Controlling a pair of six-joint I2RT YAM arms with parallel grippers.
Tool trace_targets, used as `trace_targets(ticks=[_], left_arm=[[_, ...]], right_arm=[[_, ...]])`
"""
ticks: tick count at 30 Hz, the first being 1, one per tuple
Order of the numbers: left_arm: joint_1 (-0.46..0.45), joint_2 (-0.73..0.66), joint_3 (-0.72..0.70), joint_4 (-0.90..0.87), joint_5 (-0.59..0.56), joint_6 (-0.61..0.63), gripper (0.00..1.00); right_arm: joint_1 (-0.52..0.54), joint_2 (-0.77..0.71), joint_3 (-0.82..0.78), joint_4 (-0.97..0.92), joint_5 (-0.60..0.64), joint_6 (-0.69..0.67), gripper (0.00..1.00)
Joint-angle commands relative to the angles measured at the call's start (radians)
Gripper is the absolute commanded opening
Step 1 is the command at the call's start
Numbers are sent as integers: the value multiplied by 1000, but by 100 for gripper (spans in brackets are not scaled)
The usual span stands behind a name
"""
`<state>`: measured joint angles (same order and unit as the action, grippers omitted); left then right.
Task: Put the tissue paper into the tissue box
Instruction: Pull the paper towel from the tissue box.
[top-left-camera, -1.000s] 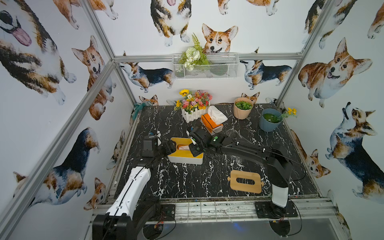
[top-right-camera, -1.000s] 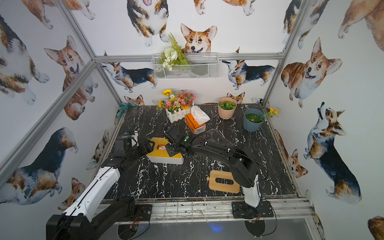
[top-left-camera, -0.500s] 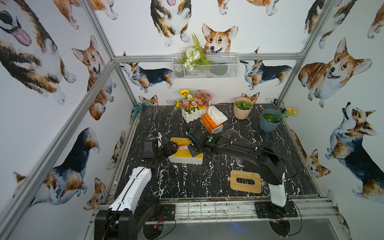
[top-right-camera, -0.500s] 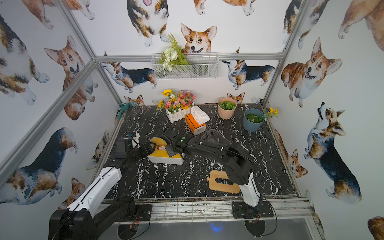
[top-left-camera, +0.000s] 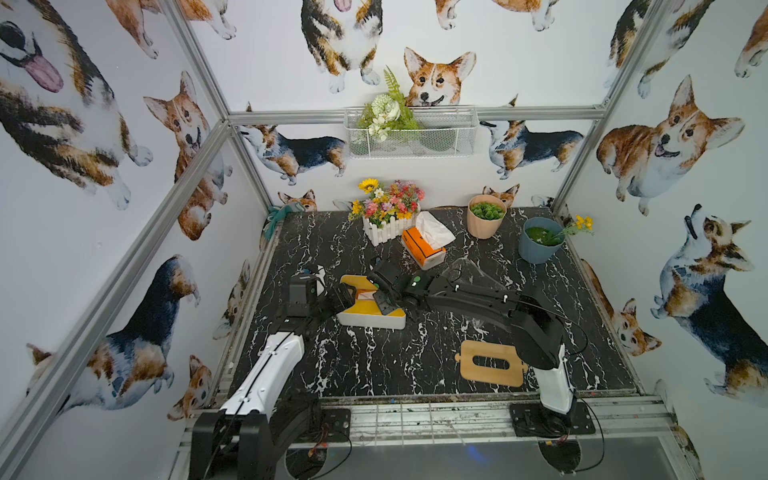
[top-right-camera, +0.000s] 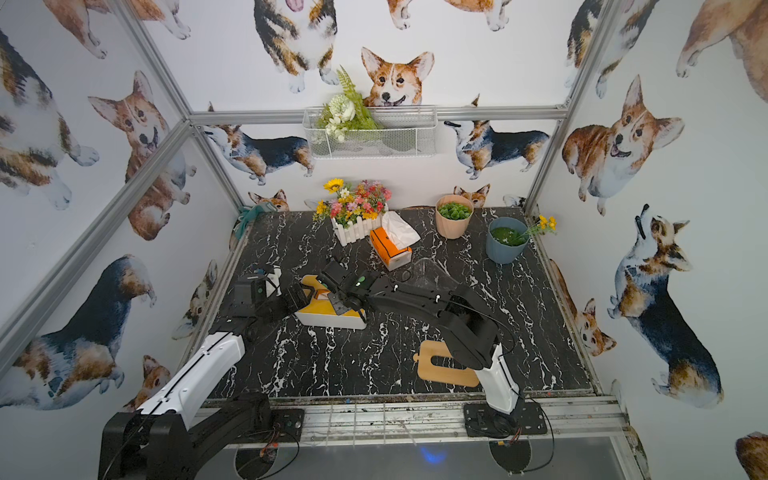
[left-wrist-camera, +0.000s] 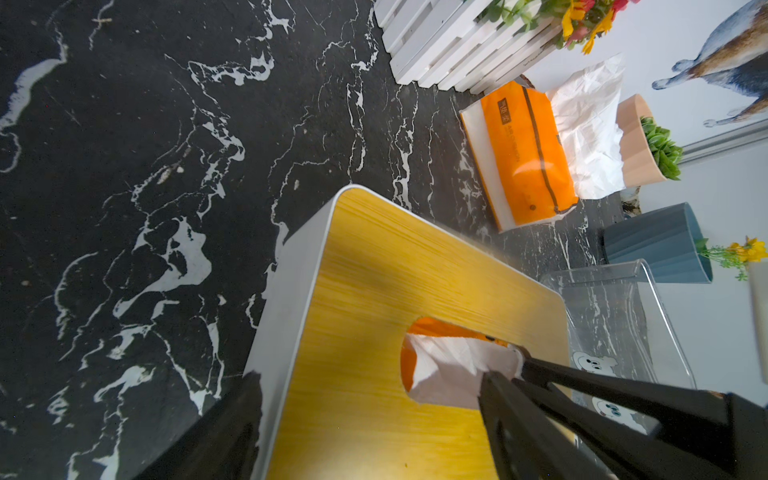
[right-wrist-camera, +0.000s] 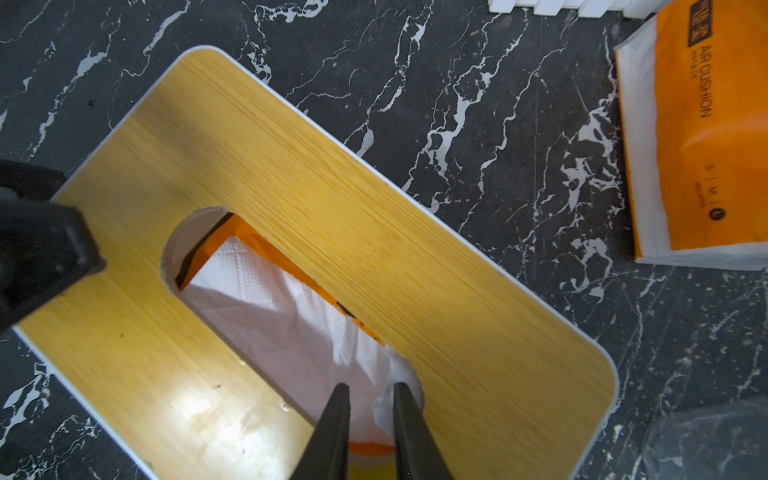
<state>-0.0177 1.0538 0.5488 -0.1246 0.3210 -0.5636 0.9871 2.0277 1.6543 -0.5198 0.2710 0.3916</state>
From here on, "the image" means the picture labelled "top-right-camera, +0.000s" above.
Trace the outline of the yellow tissue box lid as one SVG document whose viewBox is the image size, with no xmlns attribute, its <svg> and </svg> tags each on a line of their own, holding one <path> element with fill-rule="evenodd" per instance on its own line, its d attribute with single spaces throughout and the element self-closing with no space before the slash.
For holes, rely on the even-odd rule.
<svg viewBox="0 0 768 480">
<path fill-rule="evenodd" d="M 296 316 L 302 319 L 320 319 L 325 317 L 349 317 L 362 319 L 363 316 L 332 296 L 332 292 L 323 285 L 316 275 L 305 275 L 300 284 L 304 290 L 310 290 L 309 305 L 299 310 Z"/>
</svg>

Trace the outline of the white tissue box base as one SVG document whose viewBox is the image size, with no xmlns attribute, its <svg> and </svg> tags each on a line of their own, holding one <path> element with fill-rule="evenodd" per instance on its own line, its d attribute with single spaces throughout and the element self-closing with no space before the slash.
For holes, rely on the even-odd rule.
<svg viewBox="0 0 768 480">
<path fill-rule="evenodd" d="M 363 318 L 353 310 L 346 312 L 344 315 L 336 315 L 334 312 L 297 312 L 296 317 L 300 323 L 308 327 L 352 330 L 362 330 L 366 327 L 366 322 L 363 320 Z"/>
</svg>

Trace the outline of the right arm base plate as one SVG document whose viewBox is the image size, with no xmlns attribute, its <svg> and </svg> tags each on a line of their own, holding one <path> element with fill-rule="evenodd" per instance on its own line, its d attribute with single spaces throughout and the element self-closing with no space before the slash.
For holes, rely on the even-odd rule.
<svg viewBox="0 0 768 480">
<path fill-rule="evenodd" d="M 486 403 L 467 403 L 463 405 L 462 413 L 470 437 L 510 439 L 549 433 L 544 411 L 535 402 L 519 403 L 511 414 L 501 413 Z"/>
</svg>

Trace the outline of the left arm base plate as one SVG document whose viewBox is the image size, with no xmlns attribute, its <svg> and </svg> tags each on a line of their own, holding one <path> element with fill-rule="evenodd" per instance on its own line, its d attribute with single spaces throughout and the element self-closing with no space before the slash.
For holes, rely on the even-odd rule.
<svg viewBox="0 0 768 480">
<path fill-rule="evenodd" d="M 267 442 L 295 442 L 301 439 L 306 411 L 302 408 L 272 410 L 266 426 L 253 428 L 229 442 L 236 444 L 264 444 Z"/>
</svg>

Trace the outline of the orange tissue pack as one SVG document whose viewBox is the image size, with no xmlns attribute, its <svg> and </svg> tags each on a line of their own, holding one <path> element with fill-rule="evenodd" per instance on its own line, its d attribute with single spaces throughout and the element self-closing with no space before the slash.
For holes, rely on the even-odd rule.
<svg viewBox="0 0 768 480">
<path fill-rule="evenodd" d="M 412 245 L 421 240 L 417 231 L 396 212 L 381 217 L 381 226 L 370 232 L 374 251 L 384 266 L 393 271 L 412 261 Z"/>
</svg>

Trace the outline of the wooden tissue box lid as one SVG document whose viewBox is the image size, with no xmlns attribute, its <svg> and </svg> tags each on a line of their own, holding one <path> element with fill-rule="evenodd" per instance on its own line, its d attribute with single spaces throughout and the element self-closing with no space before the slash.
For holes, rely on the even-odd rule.
<svg viewBox="0 0 768 480">
<path fill-rule="evenodd" d="M 474 370 L 437 365 L 439 359 L 453 359 L 447 345 L 439 341 L 423 341 L 419 352 L 413 356 L 418 377 L 425 381 L 463 387 L 477 387 L 480 384 Z"/>
</svg>

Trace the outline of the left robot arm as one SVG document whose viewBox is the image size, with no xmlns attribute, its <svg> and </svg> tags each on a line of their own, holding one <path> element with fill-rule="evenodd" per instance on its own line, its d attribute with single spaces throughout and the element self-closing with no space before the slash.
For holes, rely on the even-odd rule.
<svg viewBox="0 0 768 480">
<path fill-rule="evenodd" d="M 201 422 L 197 412 L 219 380 L 245 355 L 259 326 L 276 324 L 310 305 L 315 289 L 293 283 L 262 301 L 241 282 L 233 315 L 213 326 L 201 348 L 160 390 L 132 413 L 105 425 L 98 467 L 101 479 L 193 479 L 204 465 L 243 434 L 280 436 L 266 395 L 231 398 Z"/>
</svg>

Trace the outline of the clear plastic tissue box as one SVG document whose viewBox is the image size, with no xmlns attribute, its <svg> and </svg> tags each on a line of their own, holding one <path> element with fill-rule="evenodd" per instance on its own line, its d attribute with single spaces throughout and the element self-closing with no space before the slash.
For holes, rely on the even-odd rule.
<svg viewBox="0 0 768 480">
<path fill-rule="evenodd" d="M 407 265 L 402 274 L 407 285 L 431 290 L 449 290 L 456 282 L 447 271 L 431 258 L 422 258 Z"/>
</svg>

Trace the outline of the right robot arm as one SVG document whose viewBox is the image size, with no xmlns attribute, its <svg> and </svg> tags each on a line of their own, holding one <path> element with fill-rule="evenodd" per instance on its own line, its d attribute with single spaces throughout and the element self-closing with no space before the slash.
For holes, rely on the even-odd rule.
<svg viewBox="0 0 768 480">
<path fill-rule="evenodd" d="M 355 273 L 332 259 L 317 279 L 351 310 L 397 313 L 434 326 L 451 356 L 476 373 L 489 407 L 507 416 L 517 407 L 520 392 L 503 359 L 500 322 L 478 293 L 434 260 L 413 262 L 397 278 L 392 272 Z"/>
</svg>

